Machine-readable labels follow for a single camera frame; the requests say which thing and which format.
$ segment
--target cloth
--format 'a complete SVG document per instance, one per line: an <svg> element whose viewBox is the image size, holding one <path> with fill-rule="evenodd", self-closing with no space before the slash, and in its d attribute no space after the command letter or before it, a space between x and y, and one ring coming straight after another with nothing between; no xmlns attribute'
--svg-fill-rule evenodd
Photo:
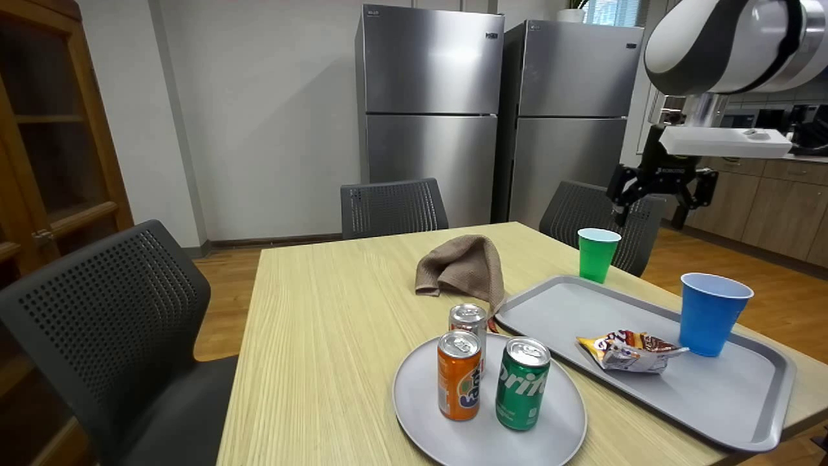
<svg viewBox="0 0 828 466"><path fill-rule="evenodd" d="M489 311L504 301L500 254L483 236L457 236L417 264L413 293L460 293L489 301Z"/></svg>

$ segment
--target refrigerator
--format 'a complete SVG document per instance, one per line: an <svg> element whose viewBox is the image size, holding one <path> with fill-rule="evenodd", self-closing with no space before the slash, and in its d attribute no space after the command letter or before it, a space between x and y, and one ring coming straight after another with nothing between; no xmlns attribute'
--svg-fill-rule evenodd
<svg viewBox="0 0 828 466"><path fill-rule="evenodd" d="M559 180L620 158L641 28L526 21L504 35L491 220L537 228Z"/></svg>
<svg viewBox="0 0 828 466"><path fill-rule="evenodd" d="M491 217L502 15L365 6L363 180L438 179L449 224Z"/></svg>

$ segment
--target light wood table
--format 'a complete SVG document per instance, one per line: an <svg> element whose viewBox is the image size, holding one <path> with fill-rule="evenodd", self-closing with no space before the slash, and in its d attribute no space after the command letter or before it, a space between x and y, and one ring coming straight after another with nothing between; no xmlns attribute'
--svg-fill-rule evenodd
<svg viewBox="0 0 828 466"><path fill-rule="evenodd" d="M394 415L394 374L422 341L445 334L467 297L413 294L417 262L448 237L495 240L506 293L577 275L577 250L526 224L267 249L259 259L220 464L426 464ZM678 308L678 297L620 268L608 286ZM748 328L796 363L787 431L828 420L828 365ZM590 431L574 464L713 464L718 451L570 371Z"/></svg>

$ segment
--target orange soda can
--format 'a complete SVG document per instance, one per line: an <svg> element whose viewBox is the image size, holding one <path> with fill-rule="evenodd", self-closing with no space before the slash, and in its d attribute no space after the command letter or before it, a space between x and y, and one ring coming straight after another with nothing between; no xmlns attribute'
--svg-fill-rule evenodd
<svg viewBox="0 0 828 466"><path fill-rule="evenodd" d="M471 420L482 408L479 336L453 328L438 343L438 400L448 420Z"/></svg>

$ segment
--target office chair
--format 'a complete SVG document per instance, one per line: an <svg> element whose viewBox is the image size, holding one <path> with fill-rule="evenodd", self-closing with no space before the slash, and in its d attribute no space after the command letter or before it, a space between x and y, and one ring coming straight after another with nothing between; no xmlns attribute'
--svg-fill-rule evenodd
<svg viewBox="0 0 828 466"><path fill-rule="evenodd" d="M19 279L0 321L101 464L214 464L236 356L194 363L210 284L158 222Z"/></svg>
<svg viewBox="0 0 828 466"><path fill-rule="evenodd" d="M599 185L561 180L537 231L577 249L579 228L608 228L620 233L612 264L641 277L656 237L660 205L654 198L640 198L628 209L627 224L619 228L612 220L612 202Z"/></svg>
<svg viewBox="0 0 828 466"><path fill-rule="evenodd" d="M342 185L345 237L448 228L434 179Z"/></svg>

